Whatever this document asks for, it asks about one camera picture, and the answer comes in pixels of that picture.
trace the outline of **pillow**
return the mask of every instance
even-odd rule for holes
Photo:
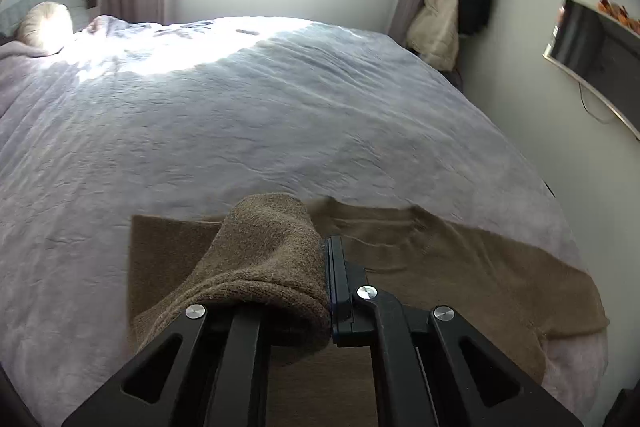
[[[54,54],[73,39],[74,26],[66,6],[52,1],[34,6],[20,23],[18,40]]]

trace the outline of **brown cloth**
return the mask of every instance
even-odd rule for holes
[[[285,194],[249,196],[222,223],[134,216],[129,252],[129,316],[144,346],[194,303],[257,302],[303,350],[330,337],[324,254],[302,202]]]
[[[537,383],[545,373],[542,340],[596,333],[609,323],[591,277],[539,248],[451,223],[417,206],[364,208],[324,198],[307,210],[320,236],[342,236],[347,260],[365,267],[370,284],[414,307],[455,308]],[[166,299],[153,304],[184,281],[202,254],[207,252],[204,260],[214,250],[219,224],[207,221],[134,217],[129,297],[138,330],[166,307]],[[259,230],[266,233],[268,227]],[[235,254],[230,245],[227,255],[242,252],[240,245]],[[295,269],[294,260],[288,261]],[[247,262],[246,256],[236,261]],[[181,301],[180,309],[190,303]],[[140,314],[151,306],[151,313]],[[341,425],[376,425],[368,348],[330,345],[297,363],[272,365],[269,379],[270,425],[325,426],[336,418]]]

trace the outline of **gray bedsheet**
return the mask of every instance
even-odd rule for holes
[[[45,427],[129,356],[134,213],[197,218],[273,191],[414,202],[582,266],[529,163],[386,36],[263,18],[89,29],[0,61],[0,362]],[[606,335],[546,352],[545,387],[584,413]]]

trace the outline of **television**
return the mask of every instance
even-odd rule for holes
[[[640,35],[577,0],[564,0],[545,58],[595,94],[640,140]]]

